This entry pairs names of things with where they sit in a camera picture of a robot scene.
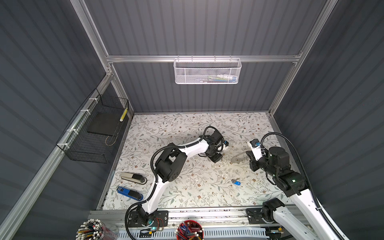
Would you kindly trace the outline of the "perforated metal ring plate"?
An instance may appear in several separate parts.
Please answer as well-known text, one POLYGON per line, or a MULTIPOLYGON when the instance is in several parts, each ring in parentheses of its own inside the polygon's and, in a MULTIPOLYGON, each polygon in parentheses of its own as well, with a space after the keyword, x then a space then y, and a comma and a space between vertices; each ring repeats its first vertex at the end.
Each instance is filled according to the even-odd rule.
POLYGON ((233 156, 230 160, 231 164, 244 164, 245 162, 249 161, 249 157, 247 156, 246 152, 239 153, 235 156, 233 156))

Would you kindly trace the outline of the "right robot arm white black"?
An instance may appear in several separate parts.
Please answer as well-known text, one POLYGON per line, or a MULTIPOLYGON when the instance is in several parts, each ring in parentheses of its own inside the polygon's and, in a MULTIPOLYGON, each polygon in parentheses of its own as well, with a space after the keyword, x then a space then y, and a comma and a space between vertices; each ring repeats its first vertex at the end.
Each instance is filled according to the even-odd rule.
POLYGON ((263 170, 270 180, 286 197, 299 208, 311 227, 298 220, 277 198, 267 200, 261 209, 261 218, 265 223, 278 223, 297 240, 346 240, 347 235, 337 226, 311 191, 306 179, 291 169, 290 156, 281 147, 266 150, 259 143, 250 143, 246 152, 252 171, 263 170))

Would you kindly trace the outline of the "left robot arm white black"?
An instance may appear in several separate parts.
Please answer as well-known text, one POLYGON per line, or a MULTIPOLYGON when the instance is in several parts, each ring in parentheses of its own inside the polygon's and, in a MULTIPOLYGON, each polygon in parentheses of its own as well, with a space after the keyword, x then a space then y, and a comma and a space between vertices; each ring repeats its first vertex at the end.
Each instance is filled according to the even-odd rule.
POLYGON ((155 178, 147 196, 137 204, 136 212, 146 226, 155 218, 160 199, 168 185, 180 175, 186 161, 194 156, 203 155, 213 163, 223 157, 223 152, 229 147, 229 142, 214 129, 211 135, 203 134, 195 141, 184 145, 173 143, 157 150, 151 157, 151 171, 155 178))

